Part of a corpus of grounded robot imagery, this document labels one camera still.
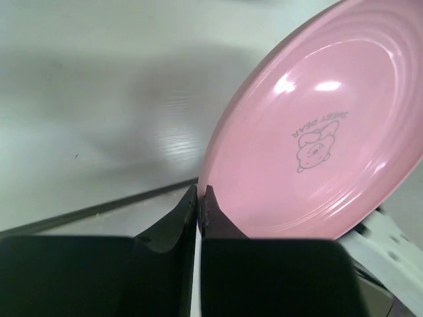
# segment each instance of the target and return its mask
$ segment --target white plastic part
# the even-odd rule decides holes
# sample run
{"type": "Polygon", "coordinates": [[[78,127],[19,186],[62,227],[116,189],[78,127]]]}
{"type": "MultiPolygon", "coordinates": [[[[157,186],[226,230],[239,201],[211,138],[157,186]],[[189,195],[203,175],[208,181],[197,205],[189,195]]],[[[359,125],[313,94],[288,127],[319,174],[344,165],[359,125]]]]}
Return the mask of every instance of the white plastic part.
{"type": "Polygon", "coordinates": [[[339,242],[413,314],[423,316],[423,251],[392,218],[374,211],[363,234],[350,232],[339,242]]]}

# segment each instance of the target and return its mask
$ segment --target black holder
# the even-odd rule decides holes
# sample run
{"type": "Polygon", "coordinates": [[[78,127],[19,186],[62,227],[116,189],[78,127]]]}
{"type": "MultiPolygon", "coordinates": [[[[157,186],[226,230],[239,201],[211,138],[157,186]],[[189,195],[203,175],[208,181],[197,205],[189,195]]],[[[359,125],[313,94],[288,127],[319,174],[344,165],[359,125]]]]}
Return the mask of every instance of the black holder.
{"type": "Polygon", "coordinates": [[[202,317],[368,316],[341,245],[249,239],[210,186],[134,238],[3,238],[0,316],[189,317],[197,216],[202,317]]]}

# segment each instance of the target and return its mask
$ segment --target bear illustration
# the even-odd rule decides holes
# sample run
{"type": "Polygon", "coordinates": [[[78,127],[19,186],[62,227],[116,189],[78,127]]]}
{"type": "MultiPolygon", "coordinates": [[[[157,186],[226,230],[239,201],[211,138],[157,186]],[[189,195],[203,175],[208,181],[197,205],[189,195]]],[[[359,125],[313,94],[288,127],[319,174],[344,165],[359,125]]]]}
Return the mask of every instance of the bear illustration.
{"type": "Polygon", "coordinates": [[[334,134],[338,126],[339,122],[333,121],[321,129],[305,133],[299,138],[299,151],[297,153],[299,161],[297,171],[299,173],[330,158],[330,148],[335,142],[334,134]]]}

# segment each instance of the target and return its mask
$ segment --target pink plate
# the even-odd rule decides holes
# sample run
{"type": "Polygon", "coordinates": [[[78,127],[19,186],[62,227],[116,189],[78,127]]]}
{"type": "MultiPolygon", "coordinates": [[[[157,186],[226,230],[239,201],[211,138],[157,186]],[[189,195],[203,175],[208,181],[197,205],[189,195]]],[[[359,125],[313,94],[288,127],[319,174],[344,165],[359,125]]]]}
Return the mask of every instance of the pink plate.
{"type": "Polygon", "coordinates": [[[213,186],[250,237],[342,236],[422,158],[422,45],[422,0],[347,0],[309,21],[233,97],[199,196],[213,186]]]}

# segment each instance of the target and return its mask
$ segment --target white surface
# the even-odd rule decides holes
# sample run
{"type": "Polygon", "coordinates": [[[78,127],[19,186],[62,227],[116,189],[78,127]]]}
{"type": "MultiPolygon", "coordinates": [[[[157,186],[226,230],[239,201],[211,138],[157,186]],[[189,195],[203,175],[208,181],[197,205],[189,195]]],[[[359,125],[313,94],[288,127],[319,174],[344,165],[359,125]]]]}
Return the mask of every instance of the white surface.
{"type": "Polygon", "coordinates": [[[423,316],[423,251],[387,214],[373,212],[363,224],[368,231],[340,239],[348,253],[416,316],[423,316]]]}
{"type": "Polygon", "coordinates": [[[423,250],[423,162],[383,205],[398,227],[423,250]]]}
{"type": "Polygon", "coordinates": [[[0,1],[0,230],[196,177],[236,88],[334,2],[0,1]]]}

